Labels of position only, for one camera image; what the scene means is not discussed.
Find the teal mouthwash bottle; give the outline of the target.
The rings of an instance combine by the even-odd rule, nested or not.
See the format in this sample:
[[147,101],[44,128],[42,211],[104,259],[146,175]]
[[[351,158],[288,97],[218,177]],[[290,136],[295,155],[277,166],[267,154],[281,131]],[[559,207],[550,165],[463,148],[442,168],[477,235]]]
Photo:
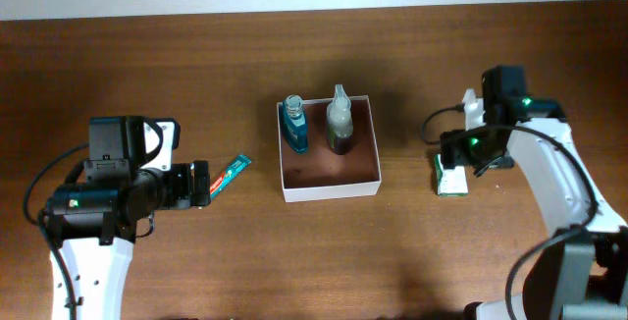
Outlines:
[[298,154],[308,150],[307,119],[303,100],[299,95],[289,95],[282,104],[282,133],[288,145]]

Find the clear purple liquid bottle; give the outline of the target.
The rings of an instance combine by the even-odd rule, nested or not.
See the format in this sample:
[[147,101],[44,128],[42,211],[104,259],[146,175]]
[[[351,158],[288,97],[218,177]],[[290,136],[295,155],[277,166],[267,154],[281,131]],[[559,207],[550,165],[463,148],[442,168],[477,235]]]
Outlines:
[[342,84],[335,85],[333,100],[327,106],[327,143],[337,155],[346,154],[351,147],[353,123],[351,100]]

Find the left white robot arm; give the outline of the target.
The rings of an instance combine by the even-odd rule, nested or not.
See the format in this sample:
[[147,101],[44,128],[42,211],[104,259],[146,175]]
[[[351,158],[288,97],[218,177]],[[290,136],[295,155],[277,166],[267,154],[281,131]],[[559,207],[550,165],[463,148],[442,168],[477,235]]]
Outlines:
[[118,319],[137,224],[158,211],[210,204],[204,160],[162,171],[83,160],[38,215],[50,249],[55,319]]

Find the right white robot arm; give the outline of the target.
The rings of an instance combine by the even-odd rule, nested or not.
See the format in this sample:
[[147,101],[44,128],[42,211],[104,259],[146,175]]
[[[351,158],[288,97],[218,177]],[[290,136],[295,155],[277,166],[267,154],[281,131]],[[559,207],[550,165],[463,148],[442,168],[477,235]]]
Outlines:
[[502,160],[513,162],[549,234],[512,266],[502,300],[469,303],[464,318],[626,318],[627,223],[590,177],[557,103],[483,97],[455,108],[466,126],[442,133],[438,173],[472,166],[483,174]]

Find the green white soap box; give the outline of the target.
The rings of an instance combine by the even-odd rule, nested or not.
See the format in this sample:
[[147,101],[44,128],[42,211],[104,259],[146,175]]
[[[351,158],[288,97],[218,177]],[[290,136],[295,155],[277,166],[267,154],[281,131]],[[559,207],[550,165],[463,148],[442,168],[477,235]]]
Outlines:
[[437,196],[464,196],[469,192],[466,171],[463,166],[446,168],[441,155],[434,158],[437,178]]

